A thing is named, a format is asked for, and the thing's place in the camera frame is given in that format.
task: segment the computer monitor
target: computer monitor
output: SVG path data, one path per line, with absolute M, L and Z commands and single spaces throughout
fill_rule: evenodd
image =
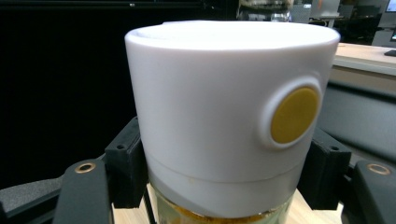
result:
M 394 12 L 396 13 L 396 0 L 389 0 L 387 9 L 385 12 Z
M 390 37 L 390 42 L 396 42 L 396 27 L 393 29 L 393 34 Z

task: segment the yellow button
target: yellow button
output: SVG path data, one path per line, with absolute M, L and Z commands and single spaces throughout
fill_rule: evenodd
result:
M 303 87 L 291 92 L 277 107 L 271 122 L 272 138 L 287 144 L 299 138 L 311 125 L 318 112 L 316 91 Z

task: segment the gray panel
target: gray panel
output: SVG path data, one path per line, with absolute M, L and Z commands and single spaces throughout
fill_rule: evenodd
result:
M 318 126 L 333 137 L 396 163 L 396 96 L 329 85 Z
M 63 177 L 40 180 L 0 190 L 0 202 L 9 212 L 61 188 Z
M 311 14 L 311 5 L 294 5 L 290 9 L 291 21 L 298 23 L 309 23 L 309 15 Z
M 375 32 L 374 40 L 372 46 L 396 48 L 396 42 L 390 42 L 393 31 L 383 30 Z
M 322 18 L 338 15 L 339 0 L 314 0 L 312 1 L 311 17 Z
M 349 19 L 352 16 L 353 7 L 354 6 L 340 6 L 338 8 L 338 12 L 340 13 L 340 16 Z

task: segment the yellow liquid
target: yellow liquid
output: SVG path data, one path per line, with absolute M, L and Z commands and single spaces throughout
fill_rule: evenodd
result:
M 283 224 L 291 203 L 289 198 L 279 207 L 251 217 L 205 217 L 168 201 L 158 190 L 155 192 L 160 224 Z

